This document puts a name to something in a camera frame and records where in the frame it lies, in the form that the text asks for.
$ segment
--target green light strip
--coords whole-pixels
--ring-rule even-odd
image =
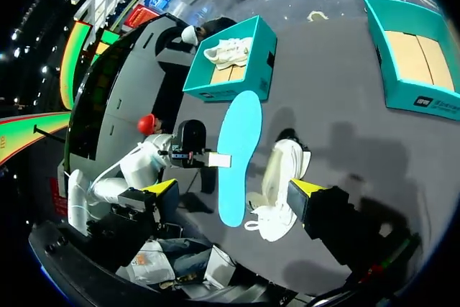
[[[25,147],[42,139],[34,133],[34,125],[45,132],[53,133],[68,126],[70,112],[45,113],[15,116],[0,121],[0,165]]]
[[[64,107],[73,108],[73,79],[78,57],[83,48],[92,25],[84,22],[75,22],[69,40],[65,46],[63,62],[60,67],[60,97]]]
[[[119,34],[111,32],[110,30],[104,30],[102,33],[101,41],[107,45],[112,45],[120,37]]]

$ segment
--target white cloth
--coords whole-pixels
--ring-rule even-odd
[[[297,216],[288,205],[288,184],[291,179],[301,179],[310,163],[311,152],[291,139],[275,143],[262,180],[262,194],[249,192],[248,202],[255,208],[257,221],[248,221],[244,228],[259,230],[269,242],[281,239],[293,227]]]
[[[131,261],[133,283],[149,285],[174,280],[174,270],[156,241],[146,242]]]
[[[193,25],[186,27],[182,31],[181,37],[183,42],[198,46],[198,38],[196,37],[195,27]]]

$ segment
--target cardboard insert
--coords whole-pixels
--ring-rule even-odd
[[[454,91],[441,46],[435,40],[403,32],[386,31],[402,79],[441,86]]]
[[[244,78],[244,72],[246,71],[246,66],[229,66],[223,70],[218,70],[217,67],[214,68],[213,75],[211,77],[210,84],[223,83],[228,81],[240,81]]]

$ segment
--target red panel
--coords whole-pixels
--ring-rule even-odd
[[[124,25],[137,28],[142,23],[148,22],[149,20],[158,17],[159,14],[155,11],[145,7],[141,4],[136,5],[136,7],[132,10],[131,14],[126,19]]]

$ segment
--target logo on box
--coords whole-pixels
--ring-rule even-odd
[[[431,97],[419,96],[414,102],[414,106],[419,107],[428,107],[430,103],[433,101]]]

